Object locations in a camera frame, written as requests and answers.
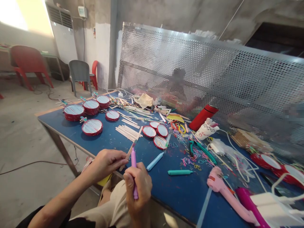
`paper cup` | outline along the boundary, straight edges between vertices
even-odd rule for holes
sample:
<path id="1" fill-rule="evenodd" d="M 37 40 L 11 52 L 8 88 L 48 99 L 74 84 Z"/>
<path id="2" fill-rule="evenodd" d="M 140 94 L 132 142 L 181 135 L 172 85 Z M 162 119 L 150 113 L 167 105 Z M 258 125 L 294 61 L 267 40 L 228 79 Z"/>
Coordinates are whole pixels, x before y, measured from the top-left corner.
<path id="1" fill-rule="evenodd" d="M 217 131 L 218 128 L 213 128 L 210 127 L 208 124 L 203 123 L 203 125 L 201 125 L 201 127 L 198 129 L 198 131 L 195 133 L 195 136 L 199 139 L 199 140 L 204 140 L 207 137 L 209 137 L 210 135 L 212 135 L 213 133 L 215 133 Z"/>

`blue tabletop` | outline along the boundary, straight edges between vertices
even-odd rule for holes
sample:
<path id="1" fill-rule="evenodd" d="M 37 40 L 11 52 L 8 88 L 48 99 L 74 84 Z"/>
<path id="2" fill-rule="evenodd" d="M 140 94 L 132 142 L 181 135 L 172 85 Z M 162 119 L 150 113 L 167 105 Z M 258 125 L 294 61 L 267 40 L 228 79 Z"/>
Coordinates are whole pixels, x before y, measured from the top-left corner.
<path id="1" fill-rule="evenodd" d="M 120 111 L 127 116 L 130 115 L 120 108 L 115 108 L 114 110 Z M 127 153 L 132 145 L 132 142 L 129 139 L 115 130 L 115 127 L 124 124 L 124 122 L 121 121 L 121 117 L 119 121 L 111 122 L 105 119 L 104 113 L 99 113 L 96 116 L 88 116 L 89 119 L 98 119 L 103 123 L 103 131 L 97 136 L 85 135 L 81 130 L 82 123 L 67 121 L 62 109 L 41 115 L 38 118 L 41 122 L 49 125 L 51 128 L 55 129 L 93 155 L 97 155 L 102 149 L 117 149 Z M 133 121 L 138 123 L 139 126 L 149 125 L 149 122 L 143 123 L 139 120 Z M 226 145 L 230 145 L 227 136 L 225 135 L 214 134 L 213 137 L 221 139 L 221 141 Z M 206 181 L 212 168 L 206 163 L 199 164 L 201 171 L 194 169 L 191 165 L 184 167 L 181 161 L 182 158 L 187 157 L 187 155 L 184 154 L 184 145 L 179 143 L 177 138 L 174 136 L 171 136 L 170 143 L 175 143 L 174 145 L 177 145 L 177 147 L 169 147 L 167 153 L 164 154 L 163 158 L 149 172 L 153 182 L 152 196 L 161 204 L 183 217 L 189 223 L 196 224 L 208 191 Z M 232 143 L 241 153 L 249 157 L 247 152 L 239 148 L 233 141 Z M 141 137 L 138 140 L 135 150 L 137 162 L 143 162 L 146 167 L 162 152 L 154 145 L 153 140 L 146 136 Z M 244 187 L 236 169 L 227 159 L 224 158 L 224 161 L 234 169 L 234 173 L 236 175 L 234 176 L 230 171 L 225 169 L 220 162 L 218 162 L 218 166 L 222 169 L 224 175 L 228 177 L 227 180 L 231 184 L 232 188 Z M 195 172 L 190 175 L 169 176 L 167 173 L 168 170 L 191 168 Z M 271 172 L 263 168 L 259 171 L 272 175 Z M 262 178 L 261 180 L 266 189 L 270 191 L 270 187 L 267 183 Z M 257 178 L 251 178 L 248 187 L 252 193 L 264 192 Z M 249 227 L 249 224 L 238 216 L 220 193 L 212 192 L 203 221 L 203 226 L 225 226 L 226 228 L 229 228 Z"/>

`red thermos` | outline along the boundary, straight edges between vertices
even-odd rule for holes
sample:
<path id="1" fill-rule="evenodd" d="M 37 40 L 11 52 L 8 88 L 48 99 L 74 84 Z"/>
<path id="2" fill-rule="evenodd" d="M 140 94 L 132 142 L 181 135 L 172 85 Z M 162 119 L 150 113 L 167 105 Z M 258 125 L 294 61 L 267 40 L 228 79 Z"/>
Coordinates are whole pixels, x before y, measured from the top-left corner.
<path id="1" fill-rule="evenodd" d="M 207 118 L 211 118 L 215 113 L 217 113 L 218 109 L 211 105 L 206 105 L 202 111 L 194 118 L 194 120 L 189 124 L 189 127 L 197 131 L 201 125 L 206 121 Z"/>

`hand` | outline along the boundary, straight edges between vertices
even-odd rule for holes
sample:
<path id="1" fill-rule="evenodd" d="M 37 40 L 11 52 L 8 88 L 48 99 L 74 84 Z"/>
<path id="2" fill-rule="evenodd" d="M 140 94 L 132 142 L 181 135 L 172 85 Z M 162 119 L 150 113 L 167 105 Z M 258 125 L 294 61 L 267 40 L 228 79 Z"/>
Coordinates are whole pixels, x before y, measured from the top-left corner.
<path id="1" fill-rule="evenodd" d="M 95 184 L 113 173 L 120 166 L 127 164 L 126 156 L 127 154 L 121 150 L 103 149 L 82 175 L 87 175 L 91 183 Z"/>
<path id="2" fill-rule="evenodd" d="M 130 216 L 133 220 L 143 217 L 146 205 L 151 198 L 152 180 L 142 162 L 137 163 L 137 168 L 130 167 L 126 169 L 123 175 L 127 188 L 127 206 Z M 137 186 L 138 199 L 134 200 L 133 188 L 134 180 Z"/>

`floor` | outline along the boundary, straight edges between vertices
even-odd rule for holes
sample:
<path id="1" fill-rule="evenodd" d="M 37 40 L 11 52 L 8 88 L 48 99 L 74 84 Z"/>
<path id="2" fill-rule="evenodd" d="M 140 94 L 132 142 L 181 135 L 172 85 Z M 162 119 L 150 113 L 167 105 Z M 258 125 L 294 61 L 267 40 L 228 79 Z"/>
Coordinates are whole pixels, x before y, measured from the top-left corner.
<path id="1" fill-rule="evenodd" d="M 65 163 L 53 141 L 38 122 L 35 113 L 57 106 L 48 98 L 49 88 L 40 85 L 37 78 L 29 78 L 35 91 L 18 85 L 15 76 L 0 77 L 0 173 L 10 171 L 34 161 Z M 54 89 L 50 97 L 78 101 L 68 81 L 52 80 Z M 88 91 L 76 84 L 77 96 L 90 97 Z M 72 159 L 77 162 L 75 148 L 63 139 Z M 77 149 L 78 171 L 86 163 L 87 155 Z M 16 227 L 27 215 L 46 204 L 74 179 L 68 166 L 35 163 L 22 169 L 0 175 L 0 224 Z M 95 207 L 99 195 L 91 189 L 79 198 L 72 209 L 72 217 Z M 172 213 L 152 202 L 151 210 L 157 217 L 155 227 L 189 227 Z"/>

